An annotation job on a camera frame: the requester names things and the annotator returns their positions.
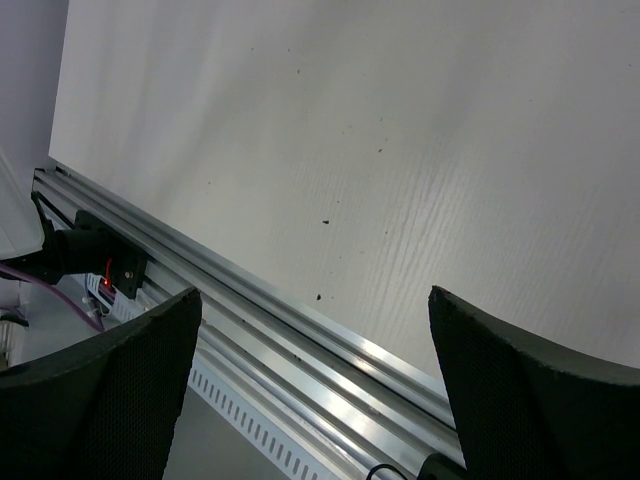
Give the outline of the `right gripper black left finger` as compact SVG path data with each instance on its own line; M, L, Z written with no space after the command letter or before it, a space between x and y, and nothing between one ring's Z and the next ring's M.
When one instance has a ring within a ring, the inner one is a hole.
M189 288L1 373L4 479L160 479L202 321Z

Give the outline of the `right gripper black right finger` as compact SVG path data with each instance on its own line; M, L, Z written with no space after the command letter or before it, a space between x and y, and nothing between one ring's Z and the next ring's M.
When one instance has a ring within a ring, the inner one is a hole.
M636 479L639 371L435 286L430 331L470 479Z

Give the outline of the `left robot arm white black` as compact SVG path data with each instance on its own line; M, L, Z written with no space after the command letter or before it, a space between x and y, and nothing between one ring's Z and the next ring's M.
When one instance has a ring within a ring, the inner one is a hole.
M57 285L65 275L60 232L28 197L1 152L1 276Z

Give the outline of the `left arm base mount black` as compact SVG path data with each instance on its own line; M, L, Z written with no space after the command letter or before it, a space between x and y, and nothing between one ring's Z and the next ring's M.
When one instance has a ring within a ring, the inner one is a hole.
M40 251L21 261L27 272L50 285L64 275L100 275L107 288L136 297L147 264L139 247L86 210L69 220L43 194L34 192L31 200L45 238Z

